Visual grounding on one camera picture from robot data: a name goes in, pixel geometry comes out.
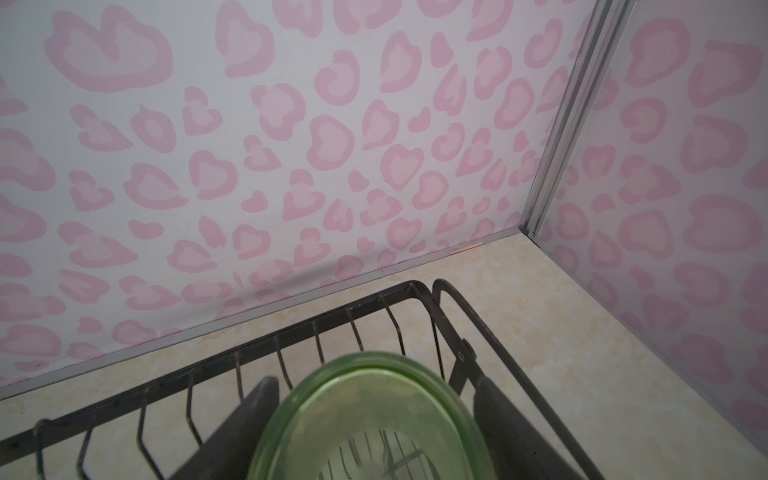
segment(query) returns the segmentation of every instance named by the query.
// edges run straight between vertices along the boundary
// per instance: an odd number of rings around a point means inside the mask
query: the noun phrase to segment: wire rack
[[[143,385],[118,393],[117,395],[67,415],[63,415],[57,419],[41,419],[32,429],[13,435],[0,442],[0,466],[6,465],[27,455],[34,455],[37,476],[38,478],[45,480],[45,449],[84,432],[85,436],[75,463],[75,469],[79,478],[90,480],[90,477],[86,472],[87,466],[85,464],[85,459],[94,429],[111,420],[115,420],[118,417],[138,410],[139,418],[136,427],[137,448],[155,476],[159,479],[164,479],[165,477],[163,476],[163,473],[158,468],[152,454],[144,443],[144,424],[147,407],[149,405],[186,390],[186,422],[195,442],[198,447],[202,449],[207,442],[204,442],[201,438],[192,416],[193,391],[195,386],[225,372],[234,370],[237,378],[237,395],[240,397],[241,402],[243,402],[244,399],[248,401],[250,397],[256,394],[256,390],[263,387],[262,384],[265,382],[262,381],[257,388],[254,389],[254,392],[248,395],[248,398],[244,397],[243,375],[241,372],[242,366],[254,360],[274,354],[280,364],[280,375],[283,377],[288,388],[292,389],[293,383],[291,382],[290,374],[286,368],[286,363],[283,360],[283,349],[304,340],[314,338],[320,363],[324,364],[325,355],[323,354],[321,335],[331,329],[351,328],[357,346],[362,352],[364,346],[358,331],[358,326],[356,325],[356,320],[380,310],[386,311],[392,324],[392,330],[397,335],[400,352],[401,354],[406,355],[406,348],[405,343],[403,342],[400,325],[390,307],[409,299],[418,300],[429,314],[440,376],[445,380],[443,351],[441,349],[439,335],[442,336],[444,344],[450,349],[450,354],[455,357],[452,370],[448,376],[448,384],[459,395],[462,393],[467,381],[477,389],[486,378],[485,374],[475,360],[476,355],[472,346],[467,340],[462,339],[459,336],[448,320],[445,312],[440,307],[440,299],[443,292],[450,295],[469,320],[471,320],[472,324],[481,333],[485,341],[488,342],[493,351],[498,355],[499,359],[515,377],[525,393],[530,397],[534,405],[553,428],[566,449],[568,449],[574,460],[579,464],[584,474],[586,474],[590,480],[602,479],[603,476],[598,471],[597,467],[578,444],[574,436],[568,431],[565,424],[559,419],[545,398],[536,389],[528,376],[525,375],[521,367],[516,363],[509,352],[507,352],[498,338],[488,328],[485,322],[483,322],[472,306],[469,305],[467,300],[454,286],[445,280],[436,280],[432,285],[431,292],[424,283],[419,281],[400,283],[399,285],[392,286],[386,290],[368,295],[359,300],[347,303],[344,306],[329,310],[292,326],[288,326],[271,334],[261,336],[260,338],[233,347],[182,369],[178,369],[175,372],[153,379]],[[399,466],[407,465],[410,459],[419,456],[415,446],[414,452],[411,452],[410,454],[402,450],[402,446],[400,446],[400,451],[402,453],[400,462],[396,462]],[[352,446],[350,446],[349,453],[353,458],[356,457],[356,454],[359,456],[357,448],[353,448]]]

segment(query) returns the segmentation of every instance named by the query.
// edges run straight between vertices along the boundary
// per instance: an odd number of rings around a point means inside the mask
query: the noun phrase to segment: pink leopard print wallpaper
[[[768,3],[637,3],[539,243],[768,445]]]
[[[0,386],[515,227],[592,0],[0,2]]]

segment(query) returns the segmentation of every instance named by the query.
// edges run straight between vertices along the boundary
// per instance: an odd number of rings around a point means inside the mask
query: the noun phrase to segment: green bowl
[[[249,480],[495,479],[462,401],[418,363],[354,353],[304,379],[262,435]]]

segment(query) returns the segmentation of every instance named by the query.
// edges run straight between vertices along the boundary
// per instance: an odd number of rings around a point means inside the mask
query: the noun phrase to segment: dish rack
[[[165,477],[144,444],[144,420],[147,407],[154,402],[186,390],[186,421],[199,449],[170,478],[245,478],[244,473],[250,464],[250,457],[256,448],[260,433],[279,403],[279,396],[277,395],[276,379],[266,376],[269,372],[265,372],[266,378],[245,396],[241,367],[256,359],[276,355],[280,364],[279,375],[283,377],[288,388],[292,389],[293,384],[286,363],[283,361],[282,349],[314,338],[320,362],[324,364],[325,357],[321,335],[331,329],[351,327],[357,346],[360,351],[363,351],[364,345],[355,321],[380,310],[385,310],[388,314],[392,323],[392,331],[396,333],[399,341],[400,353],[405,356],[406,348],[400,326],[390,307],[404,300],[415,299],[423,305],[429,314],[440,376],[445,380],[443,352],[438,334],[442,336],[445,344],[450,348],[450,353],[455,357],[447,380],[449,386],[459,395],[467,381],[475,387],[475,421],[488,445],[498,477],[500,479],[580,478],[538,434],[525,417],[501,394],[492,379],[483,373],[476,362],[474,349],[466,339],[462,339],[456,332],[440,307],[441,295],[444,292],[453,298],[515,377],[587,478],[601,480],[602,474],[521,367],[467,300],[453,285],[442,279],[433,283],[431,292],[424,283],[419,281],[412,280],[400,283],[235,346],[143,385],[63,415],[58,419],[41,419],[32,429],[0,442],[0,466],[27,455],[34,455],[37,476],[41,480],[45,480],[45,449],[85,432],[75,468],[79,478],[90,480],[91,478],[86,472],[85,459],[94,429],[118,417],[139,410],[136,430],[137,447],[155,476],[164,479]],[[233,369],[237,377],[240,406],[230,414],[222,426],[207,441],[203,441],[191,414],[194,387]],[[381,437],[383,442],[388,442],[385,432],[382,433]],[[410,461],[419,456],[416,452],[409,455],[405,454],[402,446],[400,446],[399,451],[402,455],[397,461],[398,467],[408,465]]]

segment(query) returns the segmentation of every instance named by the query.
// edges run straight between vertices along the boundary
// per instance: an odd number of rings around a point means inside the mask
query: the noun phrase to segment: beige marble countertop
[[[522,235],[253,319],[0,402],[0,438],[31,428],[149,379],[265,333],[400,283],[436,278],[453,283],[493,329],[550,402],[606,478],[768,478],[768,458],[753,447],[681,378],[613,319]],[[452,300],[443,306],[478,362],[518,408],[554,440],[525,394]],[[409,356],[437,369],[429,317],[420,303],[392,308]],[[356,321],[366,349],[399,351],[384,312]],[[326,360],[357,350],[351,329],[321,337]],[[443,347],[444,357],[450,357]],[[319,366],[314,341],[284,349],[293,383]],[[267,357],[243,368],[246,390],[277,374]],[[446,360],[449,372],[452,359]],[[287,391],[281,380],[281,394]],[[462,393],[472,402],[472,388]],[[168,476],[195,448],[184,422],[185,394],[152,404],[145,438]],[[237,404],[234,372],[195,388],[193,415],[205,439]],[[153,478],[135,444],[137,412],[95,429],[85,469],[97,478]],[[48,478],[76,478],[82,435],[45,450]],[[0,478],[34,478],[34,458],[0,468]]]

